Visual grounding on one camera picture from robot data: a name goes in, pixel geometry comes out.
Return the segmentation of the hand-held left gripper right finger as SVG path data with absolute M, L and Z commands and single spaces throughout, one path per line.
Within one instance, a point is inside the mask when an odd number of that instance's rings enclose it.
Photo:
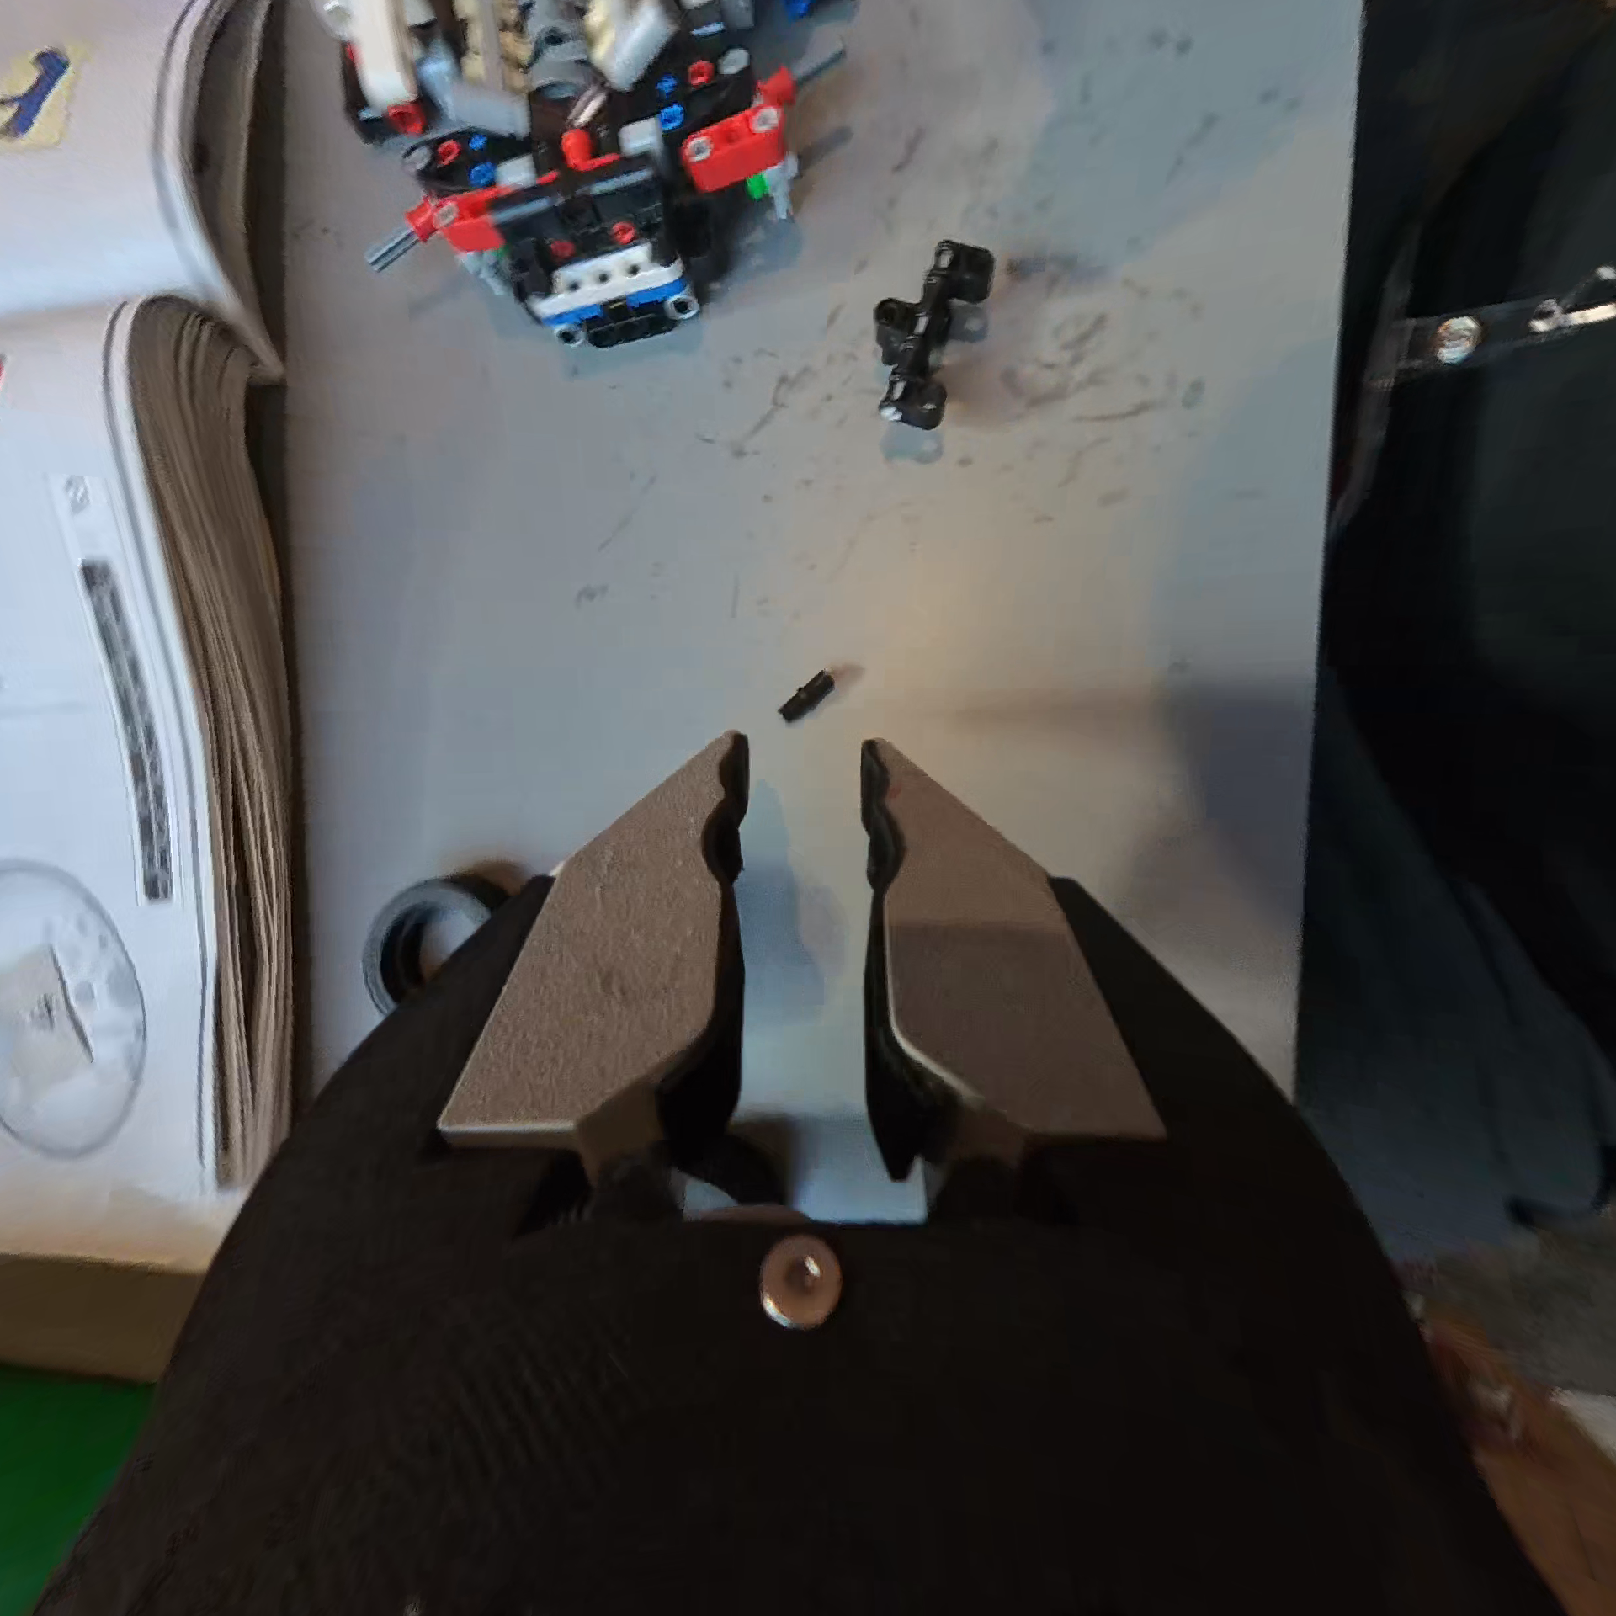
M 888 1176 L 1166 1127 L 1045 868 L 890 740 L 858 754 L 863 1100 Z

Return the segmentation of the grey desk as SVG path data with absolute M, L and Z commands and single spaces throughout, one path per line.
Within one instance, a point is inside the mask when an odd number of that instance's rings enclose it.
M 266 412 L 299 701 L 298 1075 L 375 1023 L 407 883 L 557 865 L 750 742 L 742 1114 L 797 1201 L 904 1216 L 865 1129 L 858 762 L 887 738 L 1077 878 L 1294 1090 L 1360 3 L 759 3 L 840 42 L 794 213 L 678 333 L 569 351 L 441 245 L 343 117 L 309 3 L 266 31 Z M 878 415 L 875 306 L 993 252 L 941 424 Z M 819 669 L 836 691 L 779 705 Z

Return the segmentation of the green panel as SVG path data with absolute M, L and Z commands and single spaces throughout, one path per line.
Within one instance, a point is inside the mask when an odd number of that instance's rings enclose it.
M 149 1383 L 1 1368 L 1 1610 L 30 1612 L 128 1456 Z

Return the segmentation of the person's black clothing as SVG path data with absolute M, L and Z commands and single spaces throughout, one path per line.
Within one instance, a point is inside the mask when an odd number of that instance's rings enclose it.
M 1612 3 L 1365 3 L 1297 1104 L 1393 1260 L 1612 1206 Z

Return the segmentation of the black toy brick assembly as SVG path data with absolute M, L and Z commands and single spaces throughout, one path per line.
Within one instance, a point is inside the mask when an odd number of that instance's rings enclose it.
M 998 260 L 979 245 L 941 238 L 914 299 L 882 297 L 873 307 L 873 341 L 885 366 L 877 414 L 919 432 L 939 427 L 947 387 L 941 365 L 956 313 L 979 311 L 993 291 Z

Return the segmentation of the toy brick car model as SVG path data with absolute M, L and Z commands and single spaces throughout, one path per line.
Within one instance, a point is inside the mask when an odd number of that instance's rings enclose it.
M 840 42 L 765 68 L 744 1 L 324 1 L 343 112 L 417 200 L 372 272 L 441 244 L 567 350 L 695 319 L 737 218 L 794 215 L 799 92 Z

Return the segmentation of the open instruction booklet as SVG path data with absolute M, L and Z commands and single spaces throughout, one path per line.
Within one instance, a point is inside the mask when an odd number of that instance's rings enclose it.
M 3 3 L 5 1255 L 200 1270 L 292 1119 L 269 10 Z

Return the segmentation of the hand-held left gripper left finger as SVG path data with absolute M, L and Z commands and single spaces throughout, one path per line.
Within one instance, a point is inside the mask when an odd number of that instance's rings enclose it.
M 718 1146 L 742 1087 L 747 807 L 749 742 L 727 730 L 558 865 L 439 1112 L 446 1144 L 569 1153 L 592 1181 Z

